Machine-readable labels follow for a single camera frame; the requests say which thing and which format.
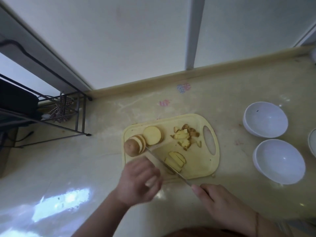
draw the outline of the cutting board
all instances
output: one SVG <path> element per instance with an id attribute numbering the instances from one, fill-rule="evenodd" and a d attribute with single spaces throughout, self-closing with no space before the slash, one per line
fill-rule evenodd
<path id="1" fill-rule="evenodd" d="M 199 148 L 196 143 L 192 144 L 187 151 L 185 151 L 180 145 L 177 144 L 177 140 L 172 139 L 170 135 L 173 135 L 173 127 L 177 126 L 181 128 L 184 124 L 188 124 L 190 127 L 196 129 L 197 132 L 200 133 L 199 137 L 194 137 L 196 140 L 201 140 L 202 146 Z M 197 114 L 186 114 L 181 116 L 176 116 L 167 119 L 160 119 L 155 121 L 149 121 L 145 123 L 138 123 L 134 125 L 130 125 L 127 127 L 122 134 L 122 160 L 123 166 L 137 158 L 130 157 L 124 152 L 124 142 L 133 135 L 142 134 L 144 129 L 147 126 L 156 126 L 159 127 L 161 131 L 164 133 L 164 140 L 155 145 L 149 146 L 149 148 L 162 160 L 168 157 L 168 153 L 170 151 L 177 151 L 182 154 L 186 159 L 186 164 L 182 168 L 181 174 L 186 179 L 193 179 L 198 177 L 203 177 L 207 175 L 211 175 L 214 173 L 219 164 L 219 144 L 216 137 L 216 134 L 211 127 L 211 125 L 207 122 L 207 120 Z M 209 128 L 215 143 L 215 155 L 212 155 L 205 143 L 203 128 L 206 126 Z M 168 173 L 167 169 L 161 164 L 157 159 L 155 159 L 148 152 L 144 152 L 142 155 L 146 155 L 148 159 L 150 159 L 156 167 L 158 167 L 161 171 L 161 174 L 164 178 L 165 182 L 170 182 L 178 179 L 178 176 L 172 175 Z"/>

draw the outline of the checkered cloth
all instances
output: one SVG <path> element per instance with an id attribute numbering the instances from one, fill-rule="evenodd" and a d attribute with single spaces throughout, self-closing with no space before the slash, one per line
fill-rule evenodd
<path id="1" fill-rule="evenodd" d="M 60 96 L 60 103 L 61 104 L 64 104 L 65 98 L 66 98 L 66 106 L 70 107 L 74 103 L 74 100 L 68 96 L 65 97 L 64 95 L 61 95 Z M 50 118 L 55 118 L 58 116 L 69 115 L 72 113 L 73 113 L 73 111 L 66 109 L 62 105 L 56 104 L 56 107 L 54 109 L 52 109 L 48 114 L 50 115 Z M 60 117 L 60 118 L 55 119 L 54 122 L 58 121 L 59 123 L 61 123 L 61 122 L 68 121 L 70 118 L 71 118 L 71 116 Z"/>

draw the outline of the bowl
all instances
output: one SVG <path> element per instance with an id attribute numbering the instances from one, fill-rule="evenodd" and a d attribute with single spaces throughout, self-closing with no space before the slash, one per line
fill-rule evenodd
<path id="1" fill-rule="evenodd" d="M 246 130 L 255 136 L 276 138 L 286 132 L 289 122 L 278 106 L 260 101 L 247 107 L 243 124 Z"/>
<path id="2" fill-rule="evenodd" d="M 305 174 L 305 162 L 291 144 L 276 139 L 261 142 L 253 152 L 257 170 L 280 184 L 294 184 Z"/>
<path id="3" fill-rule="evenodd" d="M 307 142 L 311 153 L 316 157 L 316 129 L 311 131 Z"/>

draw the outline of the knife blade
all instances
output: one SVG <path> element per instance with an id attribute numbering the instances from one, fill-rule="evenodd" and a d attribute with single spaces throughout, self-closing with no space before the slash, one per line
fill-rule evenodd
<path id="1" fill-rule="evenodd" d="M 172 173 L 175 173 L 176 175 L 178 175 L 180 177 L 180 179 L 182 179 L 188 186 L 191 186 L 191 184 L 176 170 L 174 170 L 173 168 L 171 168 L 170 166 L 168 166 L 166 163 L 164 163 L 156 154 L 154 154 L 148 147 L 146 147 L 147 151 L 149 153 L 151 153 L 151 155 L 153 157 L 155 157 L 160 163 L 162 163 L 166 168 L 168 168 L 168 170 L 170 170 Z"/>

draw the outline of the black metal rack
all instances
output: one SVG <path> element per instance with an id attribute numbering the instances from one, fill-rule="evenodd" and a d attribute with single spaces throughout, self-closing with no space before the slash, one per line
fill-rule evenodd
<path id="1" fill-rule="evenodd" d="M 48 142 L 48 141 L 53 141 L 53 140 L 60 140 L 60 139 L 65 139 L 65 138 L 70 138 L 70 137 L 74 137 L 74 136 L 79 136 L 79 135 L 86 135 L 86 136 L 91 136 L 91 134 L 85 133 L 85 119 L 86 119 L 86 102 L 87 99 L 89 101 L 92 101 L 92 98 L 90 96 L 88 96 L 87 94 L 85 94 L 83 91 L 79 90 L 77 87 L 75 87 L 74 85 L 72 85 L 70 82 L 68 82 L 67 80 L 65 80 L 64 78 L 62 78 L 60 75 L 58 75 L 56 72 L 54 72 L 52 69 L 50 69 L 49 67 L 47 67 L 46 65 L 44 65 L 43 63 L 41 63 L 39 60 L 37 60 L 36 58 L 34 58 L 32 55 L 30 55 L 24 48 L 23 46 L 18 43 L 17 41 L 14 40 L 4 40 L 2 42 L 0 42 L 0 48 L 7 46 L 7 45 L 14 45 L 16 46 L 25 56 L 27 56 L 28 58 L 30 58 L 31 60 L 33 60 L 35 63 L 39 64 L 41 67 L 43 67 L 44 69 L 46 69 L 47 71 L 49 71 L 51 74 L 53 74 L 55 77 L 57 77 L 59 80 L 63 81 L 64 83 L 66 83 L 67 85 L 69 85 L 70 87 L 72 87 L 73 89 L 75 89 L 75 92 L 72 93 L 68 93 L 68 94 L 63 94 L 62 96 L 64 96 L 64 103 L 58 102 L 56 99 L 61 97 L 61 96 L 55 96 L 55 97 L 48 97 L 46 95 L 43 95 L 37 91 L 32 90 L 31 88 L 28 88 L 20 83 L 18 83 L 17 81 L 14 81 L 8 77 L 6 77 L 5 75 L 0 74 L 0 77 L 19 86 L 22 87 L 36 95 L 39 95 L 40 97 L 43 97 L 44 99 L 39 100 L 39 102 L 41 101 L 45 101 L 45 100 L 49 100 L 55 104 L 57 104 L 58 106 L 64 107 L 64 113 L 62 116 L 58 116 L 52 119 L 46 119 L 46 120 L 36 120 L 33 118 L 29 118 L 26 115 L 14 112 L 14 111 L 8 111 L 6 109 L 2 109 L 0 108 L 0 114 L 4 114 L 4 115 L 8 115 L 8 116 L 13 116 L 13 117 L 18 117 L 21 118 L 23 120 L 19 120 L 19 121 L 11 121 L 11 122 L 7 122 L 7 123 L 3 123 L 0 124 L 0 126 L 7 126 L 7 125 L 12 125 L 12 124 L 23 124 L 29 121 L 33 121 L 36 123 L 40 123 L 40 124 L 44 124 L 44 125 L 49 125 L 49 126 L 54 126 L 66 131 L 72 131 L 77 133 L 77 135 L 70 135 L 70 136 L 65 136 L 65 137 L 60 137 L 60 138 L 55 138 L 55 139 L 50 139 L 50 140 L 46 140 L 46 141 L 39 141 L 39 142 L 35 142 L 35 143 L 30 143 L 30 144 L 25 144 L 25 145 L 20 145 L 17 146 L 17 148 L 23 148 L 25 146 L 29 146 L 29 145 L 34 145 L 34 144 L 38 144 L 38 143 L 44 143 L 44 142 Z M 69 106 L 66 106 L 66 97 L 67 96 L 77 96 L 77 103 L 76 103 L 76 108 L 73 109 Z M 83 107 L 82 107 L 82 128 L 81 131 L 78 131 L 78 123 L 79 123 L 79 107 L 80 107 L 80 99 L 83 98 Z M 65 108 L 68 110 L 71 110 L 73 113 L 71 114 L 67 114 L 65 115 Z M 75 128 L 74 129 L 70 129 L 67 127 L 62 127 L 60 125 L 56 125 L 53 123 L 49 123 L 48 121 L 50 120 L 54 120 L 54 119 L 58 119 L 58 118 L 63 118 L 63 117 L 68 117 L 68 116 L 72 116 L 75 115 L 76 116 L 76 122 L 75 122 Z"/>

